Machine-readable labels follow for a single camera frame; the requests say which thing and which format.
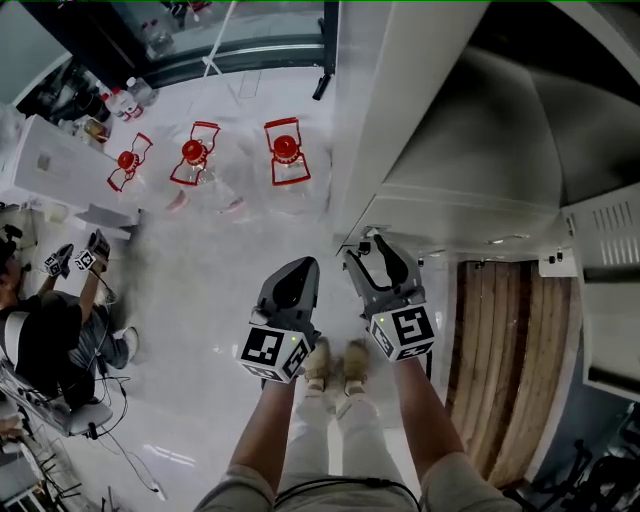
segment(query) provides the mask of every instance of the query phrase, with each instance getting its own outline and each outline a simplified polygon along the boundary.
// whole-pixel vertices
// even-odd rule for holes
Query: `window frame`
[[[80,63],[109,88],[125,88],[130,76],[152,87],[192,80],[204,73],[198,48],[157,62],[146,54],[112,5],[106,2],[25,2],[25,9]],[[279,67],[319,66],[335,73],[338,2],[324,2],[318,34],[270,36],[222,43],[214,62],[223,73]]]

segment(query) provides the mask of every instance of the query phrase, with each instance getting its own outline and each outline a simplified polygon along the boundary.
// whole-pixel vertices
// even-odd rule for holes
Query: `glass window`
[[[151,61],[208,49],[230,2],[114,2],[114,9],[144,45]],[[237,2],[222,43],[320,35],[323,2]]]

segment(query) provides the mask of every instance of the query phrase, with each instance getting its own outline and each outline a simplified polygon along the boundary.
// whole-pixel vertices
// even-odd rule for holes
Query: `white wall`
[[[18,2],[0,3],[0,48],[0,102],[5,104],[68,55]]]
[[[464,49],[487,4],[341,4],[331,215],[353,229]]]

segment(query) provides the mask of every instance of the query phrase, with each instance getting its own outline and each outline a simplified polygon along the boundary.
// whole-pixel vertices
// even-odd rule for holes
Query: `bottle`
[[[109,140],[109,130],[107,130],[106,126],[91,117],[85,122],[84,131],[100,144],[104,144]]]
[[[133,95],[133,99],[143,108],[153,105],[158,97],[158,91],[153,90],[143,78],[129,78],[127,80],[127,91]]]
[[[128,115],[130,119],[135,119],[142,115],[144,108],[138,105],[138,102],[133,99],[133,96],[130,93],[123,91],[120,87],[115,87],[113,89],[113,95],[116,97],[118,106],[120,107],[120,110],[125,113],[125,116]]]
[[[173,37],[165,27],[158,24],[158,20],[151,20],[146,33],[147,42],[154,51],[156,59],[166,57],[174,52]]]
[[[102,93],[102,96],[100,96],[100,98],[104,102],[104,106],[107,107],[107,110],[109,112],[111,112],[118,119],[122,119],[123,121],[126,120],[124,112],[120,110],[120,107],[118,106],[118,102],[116,101],[116,98],[113,94],[104,92]]]

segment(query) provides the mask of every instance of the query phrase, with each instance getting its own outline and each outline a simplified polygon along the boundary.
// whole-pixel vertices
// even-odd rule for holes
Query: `person's hand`
[[[96,259],[96,261],[94,261],[93,265],[91,265],[91,270],[93,272],[95,272],[96,274],[100,274],[102,272],[106,272],[109,260],[107,260],[106,258],[101,256],[100,254],[95,254],[94,253],[93,256]]]

